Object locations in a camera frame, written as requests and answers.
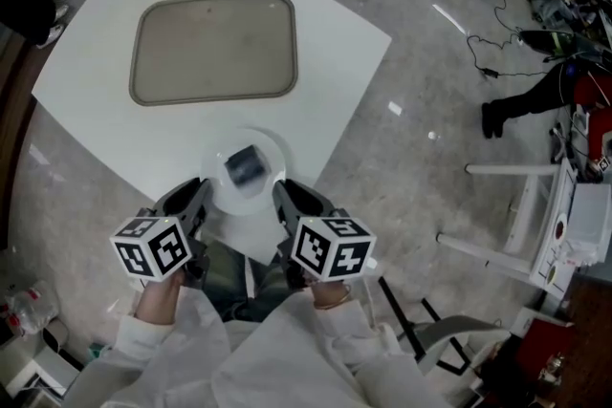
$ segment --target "speckled floor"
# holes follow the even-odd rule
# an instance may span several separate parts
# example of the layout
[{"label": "speckled floor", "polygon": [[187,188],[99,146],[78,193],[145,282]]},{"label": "speckled floor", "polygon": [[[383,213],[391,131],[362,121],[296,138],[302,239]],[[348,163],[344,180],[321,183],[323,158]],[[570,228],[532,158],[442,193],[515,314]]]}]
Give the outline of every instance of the speckled floor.
[{"label": "speckled floor", "polygon": [[[413,302],[426,296],[443,316],[464,312],[509,326],[535,290],[435,242],[436,232],[444,230],[492,247],[500,243],[518,182],[474,178],[463,171],[467,162],[549,158],[547,130],[554,114],[508,123],[501,140],[484,140],[481,134],[482,102],[523,92],[537,80],[485,79],[473,67],[460,29],[506,39],[508,32],[492,10],[501,0],[337,1],[393,42],[317,188],[378,234],[379,271],[408,317],[422,318]],[[508,24],[533,26],[524,0],[507,1],[500,15]],[[71,0],[75,7],[82,2]],[[483,66],[498,71],[542,69],[541,57],[526,47],[512,45],[503,53],[478,47],[477,52]],[[390,102],[402,109],[399,115],[389,109]],[[110,342],[115,312],[129,307],[132,293],[108,235],[147,199],[40,106],[12,199],[10,260],[5,262],[11,273],[55,285],[75,354],[83,356],[92,340]],[[388,316],[377,287],[373,295],[378,313]]]}]

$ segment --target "white lab coat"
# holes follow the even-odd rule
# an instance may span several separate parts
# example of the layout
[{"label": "white lab coat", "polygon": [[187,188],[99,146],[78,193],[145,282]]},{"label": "white lab coat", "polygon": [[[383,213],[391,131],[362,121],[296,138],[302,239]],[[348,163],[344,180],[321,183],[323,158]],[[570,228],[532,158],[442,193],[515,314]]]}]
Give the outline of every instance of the white lab coat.
[{"label": "white lab coat", "polygon": [[176,324],[126,316],[112,351],[89,364],[63,408],[449,408],[388,325],[358,301],[315,310],[294,294],[261,324],[223,324],[182,290]]}]

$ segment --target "white sleeve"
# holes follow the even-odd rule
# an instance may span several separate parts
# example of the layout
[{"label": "white sleeve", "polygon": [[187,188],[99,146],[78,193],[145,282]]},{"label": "white sleeve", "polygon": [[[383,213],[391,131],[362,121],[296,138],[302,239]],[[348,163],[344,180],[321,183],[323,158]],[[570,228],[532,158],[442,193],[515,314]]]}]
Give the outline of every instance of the white sleeve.
[{"label": "white sleeve", "polygon": [[124,316],[113,350],[85,367],[66,393],[62,408],[99,408],[134,383],[173,328]]},{"label": "white sleeve", "polygon": [[331,348],[350,369],[369,404],[376,408],[449,408],[402,351],[391,327],[373,329],[359,301],[317,310]]}]

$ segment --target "white table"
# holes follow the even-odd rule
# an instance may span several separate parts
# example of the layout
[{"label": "white table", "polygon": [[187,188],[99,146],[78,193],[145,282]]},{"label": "white table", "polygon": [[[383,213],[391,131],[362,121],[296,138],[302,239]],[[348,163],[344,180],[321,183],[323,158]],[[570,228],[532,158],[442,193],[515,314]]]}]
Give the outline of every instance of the white table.
[{"label": "white table", "polygon": [[[572,199],[576,189],[577,172],[569,161],[563,159],[561,165],[467,165],[469,174],[485,175],[519,175],[527,177],[520,204],[504,252],[491,250],[459,240],[444,233],[439,233],[436,240],[447,247],[455,248],[486,261],[487,266],[498,269],[540,289],[546,290],[554,297],[562,299],[572,280],[575,267],[563,265],[557,260],[561,243],[554,240],[557,218],[565,213],[569,218]],[[552,177],[552,184],[546,186],[542,178]],[[535,246],[537,252],[534,260],[516,256],[528,241],[531,220],[537,216],[537,200],[546,203],[541,222],[537,224]],[[549,274],[554,277],[548,280]]]},{"label": "white table", "polygon": [[[299,75],[289,94],[141,107],[128,94],[132,49],[141,14],[159,1],[87,0],[57,42],[34,96],[87,150],[152,200],[198,175],[204,136],[236,126],[274,138],[288,176],[313,185],[391,38],[333,0],[292,0]],[[249,239],[257,247],[252,234]]]}]

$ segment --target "person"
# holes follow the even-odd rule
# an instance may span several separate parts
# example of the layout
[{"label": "person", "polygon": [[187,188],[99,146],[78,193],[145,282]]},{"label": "person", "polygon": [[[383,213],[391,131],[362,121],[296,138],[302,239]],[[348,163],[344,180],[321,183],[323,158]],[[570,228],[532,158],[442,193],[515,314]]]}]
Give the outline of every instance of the person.
[{"label": "person", "polygon": [[0,0],[0,22],[38,48],[62,35],[64,25],[57,21],[67,12],[67,5],[56,6],[54,0]]},{"label": "person", "polygon": [[527,114],[540,114],[567,104],[580,104],[589,113],[588,158],[593,167],[602,159],[603,135],[612,131],[612,75],[581,59],[558,63],[533,89],[482,105],[482,131],[486,139],[501,138],[504,122]]},{"label": "person", "polygon": [[182,271],[147,284],[63,408],[449,408],[343,283],[291,294],[278,265],[261,266],[253,301],[244,256],[220,244],[208,255],[204,291],[182,288]]}]

